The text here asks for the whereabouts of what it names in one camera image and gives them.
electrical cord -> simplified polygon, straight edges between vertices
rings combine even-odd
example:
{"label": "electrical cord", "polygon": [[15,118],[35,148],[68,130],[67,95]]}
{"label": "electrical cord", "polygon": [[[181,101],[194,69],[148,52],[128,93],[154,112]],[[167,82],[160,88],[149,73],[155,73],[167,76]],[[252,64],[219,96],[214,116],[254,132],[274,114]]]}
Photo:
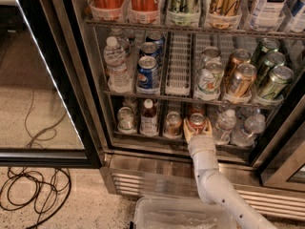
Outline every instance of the electrical cord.
{"label": "electrical cord", "polygon": [[[28,135],[31,137],[30,142],[27,143],[27,145],[25,145],[25,148],[32,148],[34,144],[43,148],[43,146],[37,141],[47,141],[55,138],[57,135],[57,131],[55,130],[55,127],[63,121],[64,117],[66,116],[66,112],[58,121],[50,125],[50,127],[42,129],[36,135],[32,135],[29,131],[27,121],[32,111],[33,102],[34,102],[34,91],[32,94],[30,108],[28,110],[28,113],[24,121],[26,131]],[[50,131],[53,131],[53,135],[51,137],[48,138],[40,137],[42,134]],[[38,228],[38,225],[41,225],[42,223],[52,218],[66,203],[71,193],[70,171],[68,169],[55,168],[50,181],[46,181],[43,174],[38,171],[29,171],[29,169],[26,167],[23,167],[19,172],[15,172],[14,169],[16,168],[12,168],[12,167],[8,168],[8,172],[7,172],[8,179],[2,185],[0,190],[0,207],[5,211],[16,211],[23,209],[26,206],[33,203],[33,208],[35,213],[38,215],[38,219],[34,225],[27,227],[27,229]],[[20,182],[22,179],[26,179],[29,182],[33,182],[35,191],[32,194],[32,196],[28,199],[28,201],[23,203],[17,203],[16,201],[13,201],[13,199],[11,198],[11,191],[13,191],[13,188],[16,187],[18,185],[18,182]],[[41,208],[39,208],[39,204],[41,204],[41,200],[42,200],[41,197],[43,196],[43,190],[45,190],[46,188],[49,189],[49,192],[45,194],[45,200],[43,201]]]}

green can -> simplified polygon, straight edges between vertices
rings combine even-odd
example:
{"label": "green can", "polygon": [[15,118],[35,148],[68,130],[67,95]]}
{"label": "green can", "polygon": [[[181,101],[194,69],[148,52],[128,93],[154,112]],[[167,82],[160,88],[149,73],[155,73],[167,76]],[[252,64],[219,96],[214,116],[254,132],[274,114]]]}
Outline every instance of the green can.
{"label": "green can", "polygon": [[251,64],[258,66],[259,61],[267,54],[267,52],[278,52],[280,43],[276,39],[264,38],[258,42],[254,54],[251,58]]}
{"label": "green can", "polygon": [[256,86],[260,86],[268,71],[275,66],[283,66],[285,64],[285,55],[281,52],[268,52],[266,56],[260,61],[257,69]]}
{"label": "green can", "polygon": [[292,82],[294,72],[286,66],[276,66],[268,72],[267,80],[257,89],[257,96],[275,100]]}

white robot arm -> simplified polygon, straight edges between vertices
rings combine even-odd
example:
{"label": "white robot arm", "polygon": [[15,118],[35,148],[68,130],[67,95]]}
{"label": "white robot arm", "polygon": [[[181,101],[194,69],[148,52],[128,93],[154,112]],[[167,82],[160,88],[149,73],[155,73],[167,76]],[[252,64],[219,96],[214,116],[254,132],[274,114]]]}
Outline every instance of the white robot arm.
{"label": "white robot arm", "polygon": [[276,229],[256,212],[219,172],[216,149],[211,135],[195,135],[190,139],[194,175],[200,198],[217,203],[228,210],[244,229]]}

clear bottle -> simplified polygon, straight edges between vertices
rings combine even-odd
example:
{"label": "clear bottle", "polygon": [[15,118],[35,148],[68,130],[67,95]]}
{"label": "clear bottle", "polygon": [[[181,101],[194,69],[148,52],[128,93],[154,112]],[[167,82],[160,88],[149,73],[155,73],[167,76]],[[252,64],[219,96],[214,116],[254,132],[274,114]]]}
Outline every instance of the clear bottle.
{"label": "clear bottle", "polygon": [[231,133],[231,143],[239,147],[252,146],[258,135],[265,130],[265,125],[263,114],[248,117],[241,126],[235,126]]}
{"label": "clear bottle", "polygon": [[126,65],[126,53],[113,36],[107,38],[104,59],[107,64],[111,89],[119,93],[129,92],[131,78]]}
{"label": "clear bottle", "polygon": [[216,145],[225,145],[230,141],[230,133],[236,124],[235,111],[226,110],[217,118],[213,126],[213,140]]}
{"label": "clear bottle", "polygon": [[143,108],[141,111],[140,133],[148,136],[158,134],[157,112],[151,99],[146,99],[143,103]]}
{"label": "clear bottle", "polygon": [[125,34],[125,32],[123,31],[123,29],[112,28],[112,30],[109,33],[109,36],[116,37],[118,44],[123,47],[127,57],[131,54],[130,40],[129,40],[128,36]]}

blue can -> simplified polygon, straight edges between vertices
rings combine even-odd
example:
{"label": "blue can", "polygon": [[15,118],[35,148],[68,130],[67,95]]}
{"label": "blue can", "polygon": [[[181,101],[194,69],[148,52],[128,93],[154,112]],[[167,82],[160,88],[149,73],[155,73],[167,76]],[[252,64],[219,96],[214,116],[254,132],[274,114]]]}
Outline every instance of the blue can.
{"label": "blue can", "polygon": [[146,42],[153,42],[159,49],[159,65],[162,65],[163,61],[163,50],[165,45],[165,37],[161,31],[150,31],[148,32]]}
{"label": "blue can", "polygon": [[158,46],[153,42],[145,42],[142,44],[140,49],[140,57],[143,56],[151,56],[156,59],[156,61],[159,63],[160,61],[160,52],[158,49]]}
{"label": "blue can", "polygon": [[157,89],[159,87],[159,66],[154,57],[143,56],[137,64],[137,86],[142,89]]}

